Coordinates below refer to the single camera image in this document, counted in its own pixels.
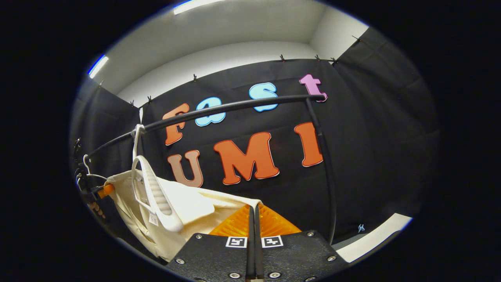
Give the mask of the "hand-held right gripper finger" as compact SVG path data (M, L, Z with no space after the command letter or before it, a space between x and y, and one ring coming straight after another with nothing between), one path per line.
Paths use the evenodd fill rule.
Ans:
M263 204L256 212L256 273L265 282L317 282L348 268L320 232L301 231Z
M170 273L185 280L247 280L256 274L254 208L246 205L240 227L245 236L195 233L167 264Z

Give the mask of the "cream short-sleeved shirt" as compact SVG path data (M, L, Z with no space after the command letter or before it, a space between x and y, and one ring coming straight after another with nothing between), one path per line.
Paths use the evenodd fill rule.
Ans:
M113 175L105 184L113 186L110 196L127 228L154 257L166 261L172 260L193 234L209 234L238 209L261 204L259 199L188 187L158 178L183 224L181 232L170 232L161 223L150 222L149 211L134 198L131 175L131 171Z

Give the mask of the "white plastic hanger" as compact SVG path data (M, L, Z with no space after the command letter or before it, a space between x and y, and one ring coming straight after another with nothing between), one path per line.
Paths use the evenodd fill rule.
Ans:
M77 161L77 169L75 170L74 178L76 186L82 193L94 193L95 191L97 191L97 188L91 188L89 178L107 180L101 175L91 173L89 164L89 155L83 155L81 161Z

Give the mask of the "white hanger with wrapped hook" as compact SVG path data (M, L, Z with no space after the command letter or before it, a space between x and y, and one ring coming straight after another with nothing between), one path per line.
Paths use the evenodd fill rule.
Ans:
M157 221L161 223L166 230L170 232L180 232L183 229L183 223L168 199L166 191L159 183L147 159L145 159L142 155L137 154L139 137L145 132L145 127L142 124L137 124L135 129L131 132L131 135L134 138L132 150L133 162L131 168L131 189L134 199L142 207L145 207L150 214L155 215ZM136 186L136 182L138 181L137 173L139 172L137 169L138 164L140 164L141 168L141 177L143 180L147 202L141 200L139 189Z

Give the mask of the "ceiling light panel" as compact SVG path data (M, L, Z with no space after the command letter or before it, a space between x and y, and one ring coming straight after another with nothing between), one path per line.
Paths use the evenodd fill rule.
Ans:
M89 78L93 79L108 61L109 61L108 56L106 56L105 54L101 55L88 71Z
M216 2L222 2L225 0L189 0L186 2L183 2L180 5L177 5L173 8L173 13L174 15L182 14L186 11L190 11L205 5L211 5Z

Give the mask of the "row of black backdrop clips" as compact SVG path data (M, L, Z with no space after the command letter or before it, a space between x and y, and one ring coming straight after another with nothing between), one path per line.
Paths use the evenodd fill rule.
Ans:
M213 47L166 63L117 93L118 98L127 104L133 102L139 107L173 88L187 82L199 81L202 77L215 72L258 62L293 59L338 58L353 43L357 36L347 34L341 38L322 38L318 46L294 42L245 42Z

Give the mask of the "black backdrop cloth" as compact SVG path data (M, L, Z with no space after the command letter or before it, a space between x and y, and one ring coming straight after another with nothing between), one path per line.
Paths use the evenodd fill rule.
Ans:
M258 62L187 82L143 104L127 104L86 78L70 115L68 158L81 139L90 170L106 179L131 171L137 124L245 100L322 95L311 101L335 173L337 221L329 243L330 196L324 159L304 102L223 112L141 134L137 154L157 178L250 199L330 245L396 221L401 230L423 205L436 165L436 107L414 64L368 28L337 60ZM97 201L110 231L149 252L120 217L111 196ZM238 209L209 234L245 236Z

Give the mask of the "black clothes rail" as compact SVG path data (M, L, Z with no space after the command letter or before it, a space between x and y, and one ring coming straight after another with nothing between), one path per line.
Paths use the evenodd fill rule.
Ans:
M329 243L333 242L333 237L335 235L336 230L336 221L337 221L337 203L336 203L336 190L335 190L335 173L333 171L333 163L331 160L331 155L329 152L329 148L327 145L326 136L320 126L319 120L315 114L315 111L312 107L311 101L319 101L322 100L322 95L287 95L287 96L279 96L277 98L264 98L264 99L256 99L256 100L245 100L238 101L233 103L222 104L216 107L204 108L201 110L196 110L192 112L188 112L186 114L175 115L174 117L170 117L168 119L162 119L156 121L155 123L150 123L145 126L143 132L148 134L149 132L154 132L163 127L175 125L181 122L187 122L188 120L194 120L201 117L206 117L213 114L221 114L223 112L230 112L235 110L242 110L245 108L251 107L261 107L270 104L282 104L282 103L295 103L295 102L304 102L307 109L308 114L311 117L313 127L315 130L315 135L318 141L318 146L321 154L324 159L324 171L326 175L326 182L328 188L328 194L330 196L330 224L329 224Z

